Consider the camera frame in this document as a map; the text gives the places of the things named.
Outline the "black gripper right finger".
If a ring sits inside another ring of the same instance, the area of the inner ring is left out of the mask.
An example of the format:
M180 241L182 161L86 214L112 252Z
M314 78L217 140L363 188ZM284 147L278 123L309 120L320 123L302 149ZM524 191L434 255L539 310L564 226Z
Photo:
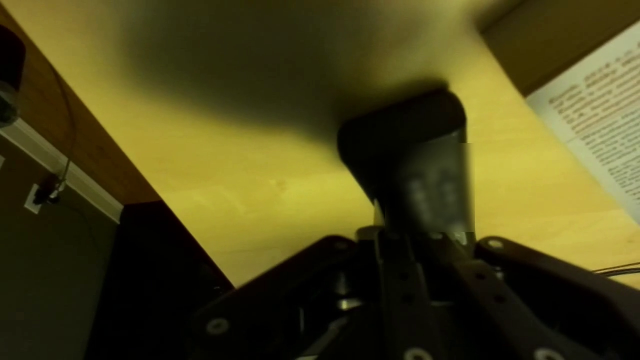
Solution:
M452 312L452 344L472 360L586 360L588 350L551 331L522 299L445 230L422 241L424 275Z

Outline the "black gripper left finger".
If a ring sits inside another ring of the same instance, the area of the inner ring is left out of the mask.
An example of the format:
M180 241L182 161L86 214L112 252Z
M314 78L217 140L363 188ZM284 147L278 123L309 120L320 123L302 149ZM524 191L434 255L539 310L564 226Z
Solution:
M447 350L410 241L381 230L376 260L389 360L445 360Z

